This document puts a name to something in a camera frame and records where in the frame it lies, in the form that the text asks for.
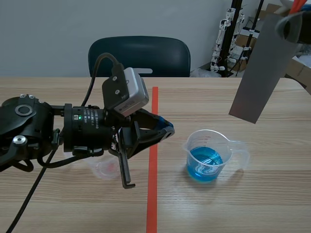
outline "robotic arm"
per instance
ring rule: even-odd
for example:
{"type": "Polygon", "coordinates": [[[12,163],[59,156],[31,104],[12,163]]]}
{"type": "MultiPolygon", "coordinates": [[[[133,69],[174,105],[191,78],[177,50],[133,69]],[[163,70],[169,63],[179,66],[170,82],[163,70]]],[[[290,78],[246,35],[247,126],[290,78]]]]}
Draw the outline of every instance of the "robotic arm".
{"type": "Polygon", "coordinates": [[[53,106],[33,95],[6,100],[0,107],[0,171],[10,167],[31,172],[32,160],[46,168],[56,168],[74,161],[101,156],[107,150],[119,159],[122,185],[130,184],[128,159],[174,134],[173,125],[164,118],[142,109],[148,101],[143,79],[132,68],[124,69],[110,54],[96,61],[92,84],[100,61],[114,62],[112,76],[102,85],[104,109],[66,103],[53,106]],[[64,118],[64,128],[53,130],[54,116],[64,118]],[[73,157],[46,163],[43,157],[64,144],[64,152],[73,157]]]}

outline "red wire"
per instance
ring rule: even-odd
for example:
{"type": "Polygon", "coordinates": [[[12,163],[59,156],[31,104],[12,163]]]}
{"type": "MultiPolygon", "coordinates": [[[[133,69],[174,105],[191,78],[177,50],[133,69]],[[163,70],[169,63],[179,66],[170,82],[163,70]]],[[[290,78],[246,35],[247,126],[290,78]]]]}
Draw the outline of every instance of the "red wire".
{"type": "Polygon", "coordinates": [[[297,13],[300,11],[301,7],[307,2],[307,0],[294,0],[293,6],[291,8],[290,14],[297,13]]]}

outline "measuring cup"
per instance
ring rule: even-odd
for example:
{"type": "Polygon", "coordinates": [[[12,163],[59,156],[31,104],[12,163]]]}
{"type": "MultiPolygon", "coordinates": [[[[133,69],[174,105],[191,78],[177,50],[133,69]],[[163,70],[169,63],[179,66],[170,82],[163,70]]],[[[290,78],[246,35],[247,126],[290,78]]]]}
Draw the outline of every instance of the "measuring cup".
{"type": "Polygon", "coordinates": [[[231,141],[219,132],[199,130],[191,134],[183,145],[187,152],[187,170],[196,180],[210,182],[216,179],[234,155],[239,156],[240,168],[249,161],[246,145],[231,141]]]}

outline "white wall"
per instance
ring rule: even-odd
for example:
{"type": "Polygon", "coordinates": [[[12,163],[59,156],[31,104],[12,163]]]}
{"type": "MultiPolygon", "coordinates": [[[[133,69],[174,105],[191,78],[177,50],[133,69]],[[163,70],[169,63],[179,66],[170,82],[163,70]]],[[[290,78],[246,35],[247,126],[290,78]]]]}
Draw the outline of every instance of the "white wall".
{"type": "MultiPolygon", "coordinates": [[[[259,0],[244,0],[253,14],[259,0]]],[[[1,0],[0,76],[87,76],[97,39],[121,35],[178,38],[191,68],[211,59],[231,0],[1,0]]]]}

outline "blue liquid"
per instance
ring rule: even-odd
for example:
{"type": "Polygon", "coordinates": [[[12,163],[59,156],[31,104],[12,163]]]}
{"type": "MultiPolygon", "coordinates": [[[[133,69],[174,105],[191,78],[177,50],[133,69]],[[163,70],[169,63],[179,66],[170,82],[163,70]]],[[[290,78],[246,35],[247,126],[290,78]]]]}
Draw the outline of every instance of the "blue liquid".
{"type": "MultiPolygon", "coordinates": [[[[223,163],[223,160],[220,157],[220,154],[209,148],[209,147],[197,147],[190,151],[194,158],[199,160],[203,164],[207,165],[220,165],[223,163]]],[[[204,166],[200,163],[197,163],[194,160],[191,160],[190,164],[187,164],[187,170],[189,174],[196,180],[202,182],[210,182],[217,178],[219,173],[222,171],[222,167],[210,167],[204,166]]]]}

